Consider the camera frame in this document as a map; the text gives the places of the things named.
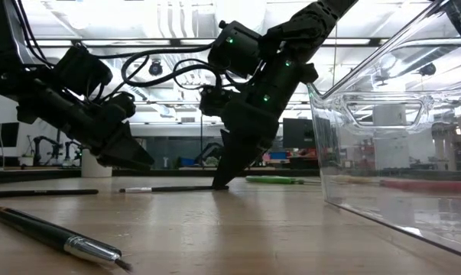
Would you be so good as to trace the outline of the thick black paintbrush chrome ferrule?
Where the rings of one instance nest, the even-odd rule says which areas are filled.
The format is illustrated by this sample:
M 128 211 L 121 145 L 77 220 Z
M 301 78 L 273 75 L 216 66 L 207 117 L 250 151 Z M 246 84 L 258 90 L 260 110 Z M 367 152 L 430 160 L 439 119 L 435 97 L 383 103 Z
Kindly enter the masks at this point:
M 0 207 L 0 222 L 65 254 L 93 263 L 116 265 L 127 273 L 134 271 L 133 266 L 122 259 L 118 248 L 32 215 Z

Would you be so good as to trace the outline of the black background monitor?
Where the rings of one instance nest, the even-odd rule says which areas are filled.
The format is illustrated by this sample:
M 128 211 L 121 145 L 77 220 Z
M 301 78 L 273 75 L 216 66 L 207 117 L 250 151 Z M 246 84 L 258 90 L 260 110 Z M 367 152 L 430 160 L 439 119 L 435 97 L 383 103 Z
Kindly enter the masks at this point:
M 18 122 L 0 124 L 0 147 L 16 147 L 18 142 Z

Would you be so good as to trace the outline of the white plant pot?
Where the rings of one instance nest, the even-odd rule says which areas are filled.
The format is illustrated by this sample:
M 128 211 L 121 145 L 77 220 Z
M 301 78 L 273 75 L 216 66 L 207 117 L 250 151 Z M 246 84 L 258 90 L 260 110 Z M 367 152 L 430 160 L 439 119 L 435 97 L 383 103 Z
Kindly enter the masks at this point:
M 99 164 L 89 149 L 83 149 L 81 158 L 81 174 L 85 178 L 105 178 L 112 176 L 112 167 Z

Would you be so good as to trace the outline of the black paintbrush long silver ferrule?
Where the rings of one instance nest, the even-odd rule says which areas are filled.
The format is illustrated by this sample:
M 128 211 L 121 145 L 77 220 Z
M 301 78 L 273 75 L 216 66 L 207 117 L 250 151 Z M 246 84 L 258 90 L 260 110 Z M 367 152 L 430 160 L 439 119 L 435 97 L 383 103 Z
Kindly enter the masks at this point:
M 228 186 L 159 186 L 159 187 L 132 187 L 120 189 L 120 193 L 162 193 L 162 192 L 189 192 L 203 190 L 227 190 Z

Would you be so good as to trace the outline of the large black background screen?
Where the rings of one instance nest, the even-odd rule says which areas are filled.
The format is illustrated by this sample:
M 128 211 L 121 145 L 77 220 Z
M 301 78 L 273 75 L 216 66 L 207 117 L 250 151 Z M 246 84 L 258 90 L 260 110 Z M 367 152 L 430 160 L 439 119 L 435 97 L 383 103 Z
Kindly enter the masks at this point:
M 313 121 L 302 118 L 283 120 L 283 146 L 286 148 L 315 148 Z

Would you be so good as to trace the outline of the red-handled scissors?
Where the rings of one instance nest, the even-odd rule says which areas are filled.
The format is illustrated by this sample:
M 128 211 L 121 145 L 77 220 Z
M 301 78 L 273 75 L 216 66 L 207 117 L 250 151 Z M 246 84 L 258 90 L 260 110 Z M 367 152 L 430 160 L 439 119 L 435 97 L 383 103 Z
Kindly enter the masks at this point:
M 461 181 L 452 180 L 382 180 L 380 185 L 409 191 L 461 193 Z

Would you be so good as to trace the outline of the long black pencil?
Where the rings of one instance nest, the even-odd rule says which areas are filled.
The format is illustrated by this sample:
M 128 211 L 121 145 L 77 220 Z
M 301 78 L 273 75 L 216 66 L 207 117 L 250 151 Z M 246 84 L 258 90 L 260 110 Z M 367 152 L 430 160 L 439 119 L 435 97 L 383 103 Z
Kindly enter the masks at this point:
M 9 190 L 0 191 L 0 198 L 21 196 L 80 196 L 98 194 L 97 189 L 59 189 L 59 190 Z

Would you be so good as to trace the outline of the green-handled scissors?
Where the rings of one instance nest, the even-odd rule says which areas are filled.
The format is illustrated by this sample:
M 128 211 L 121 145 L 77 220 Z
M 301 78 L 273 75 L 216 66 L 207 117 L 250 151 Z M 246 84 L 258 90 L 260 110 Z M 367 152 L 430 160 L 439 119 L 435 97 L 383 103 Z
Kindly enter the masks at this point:
M 286 176 L 247 176 L 245 180 L 248 183 L 267 183 L 267 184 L 284 184 L 284 185 L 320 185 L 320 180 L 304 180 Z

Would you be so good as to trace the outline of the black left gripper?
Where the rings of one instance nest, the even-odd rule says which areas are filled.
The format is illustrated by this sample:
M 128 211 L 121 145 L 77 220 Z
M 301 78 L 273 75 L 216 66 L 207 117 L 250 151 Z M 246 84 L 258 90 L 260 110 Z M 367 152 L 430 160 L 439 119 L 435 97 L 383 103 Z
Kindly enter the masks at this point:
M 81 102 L 36 82 L 31 94 L 19 99 L 17 110 L 19 121 L 30 124 L 42 119 L 89 148 L 105 167 L 149 170 L 154 164 L 153 157 L 131 135 L 128 123 L 100 117 L 101 105 Z

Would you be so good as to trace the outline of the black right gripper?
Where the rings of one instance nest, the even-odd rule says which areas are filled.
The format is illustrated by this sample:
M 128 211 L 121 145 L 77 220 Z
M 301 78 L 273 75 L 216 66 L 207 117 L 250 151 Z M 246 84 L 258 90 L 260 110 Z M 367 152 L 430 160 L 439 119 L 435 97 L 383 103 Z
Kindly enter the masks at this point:
M 212 188 L 226 189 L 246 167 L 267 152 L 278 131 L 278 119 L 287 107 L 299 83 L 318 78 L 314 63 L 303 63 L 286 54 L 278 54 L 244 85 L 240 95 L 226 103 L 221 130 L 223 152 Z

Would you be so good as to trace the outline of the black aluminium table frame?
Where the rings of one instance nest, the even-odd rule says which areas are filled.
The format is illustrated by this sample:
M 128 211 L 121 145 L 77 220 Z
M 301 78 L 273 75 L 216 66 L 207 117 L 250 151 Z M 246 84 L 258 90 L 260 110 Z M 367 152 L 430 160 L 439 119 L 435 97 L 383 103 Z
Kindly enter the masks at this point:
M 113 176 L 158 176 L 158 177 L 213 177 L 213 169 L 189 170 L 113 170 Z M 319 170 L 244 170 L 238 176 L 289 176 L 312 177 L 319 176 Z M 27 182 L 36 180 L 57 180 L 79 178 L 81 169 L 28 169 L 28 170 L 0 170 L 0 183 Z

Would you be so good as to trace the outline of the black background workstation frame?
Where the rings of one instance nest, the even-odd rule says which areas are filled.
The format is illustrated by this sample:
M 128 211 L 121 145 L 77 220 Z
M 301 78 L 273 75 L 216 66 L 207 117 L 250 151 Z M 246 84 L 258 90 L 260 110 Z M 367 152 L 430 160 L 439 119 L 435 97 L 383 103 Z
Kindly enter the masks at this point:
M 208 143 L 222 143 L 224 125 L 219 117 L 201 113 L 195 105 L 175 107 L 136 103 L 136 113 L 128 120 L 131 134 L 141 138 L 154 158 L 154 167 L 164 166 L 163 157 L 195 158 Z

